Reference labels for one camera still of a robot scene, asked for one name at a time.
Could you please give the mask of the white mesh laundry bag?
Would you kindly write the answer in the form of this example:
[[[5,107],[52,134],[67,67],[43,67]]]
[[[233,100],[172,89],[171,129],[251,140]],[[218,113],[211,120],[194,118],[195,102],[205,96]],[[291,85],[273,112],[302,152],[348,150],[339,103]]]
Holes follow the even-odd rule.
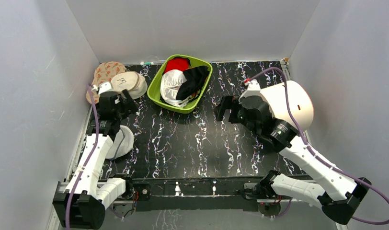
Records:
[[[117,132],[114,142],[107,152],[107,160],[115,160],[129,153],[134,145],[135,136],[131,129],[121,125]]]

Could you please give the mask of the black bra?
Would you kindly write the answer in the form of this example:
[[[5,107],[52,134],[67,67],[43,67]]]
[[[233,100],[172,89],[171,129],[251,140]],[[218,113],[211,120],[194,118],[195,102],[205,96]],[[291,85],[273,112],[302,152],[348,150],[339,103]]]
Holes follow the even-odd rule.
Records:
[[[208,66],[198,66],[183,71],[186,81],[180,86],[176,100],[185,100],[201,89],[209,76]]]

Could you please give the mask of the white bra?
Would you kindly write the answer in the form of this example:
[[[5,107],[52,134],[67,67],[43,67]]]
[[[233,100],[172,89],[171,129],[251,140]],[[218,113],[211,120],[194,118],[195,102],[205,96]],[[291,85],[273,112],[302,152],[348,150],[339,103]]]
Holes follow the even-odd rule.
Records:
[[[196,93],[177,99],[180,89],[186,90],[182,85],[187,82],[183,71],[172,69],[162,75],[160,84],[160,94],[162,100],[174,107],[183,108],[195,98]]]

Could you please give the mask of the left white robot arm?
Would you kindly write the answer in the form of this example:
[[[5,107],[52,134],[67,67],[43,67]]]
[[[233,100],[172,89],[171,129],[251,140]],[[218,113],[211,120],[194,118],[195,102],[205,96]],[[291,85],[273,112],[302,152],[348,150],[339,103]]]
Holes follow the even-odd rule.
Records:
[[[66,188],[56,192],[53,199],[54,209],[65,229],[98,230],[106,210],[115,200],[134,196],[132,179],[125,173],[117,173],[103,185],[98,184],[104,161],[115,160],[132,150],[135,136],[121,121],[135,112],[137,107],[128,90],[100,93],[79,164]]]

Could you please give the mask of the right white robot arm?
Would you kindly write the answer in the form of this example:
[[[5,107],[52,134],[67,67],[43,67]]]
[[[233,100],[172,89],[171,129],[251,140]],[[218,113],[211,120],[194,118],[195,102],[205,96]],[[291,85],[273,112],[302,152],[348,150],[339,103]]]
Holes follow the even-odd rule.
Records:
[[[215,108],[216,120],[221,121],[227,110],[229,122],[245,126],[265,147],[291,160],[313,179],[305,182],[271,170],[259,183],[241,190],[245,198],[287,196],[318,207],[343,225],[354,217],[370,181],[344,175],[307,143],[303,131],[313,116],[309,97],[224,96]]]

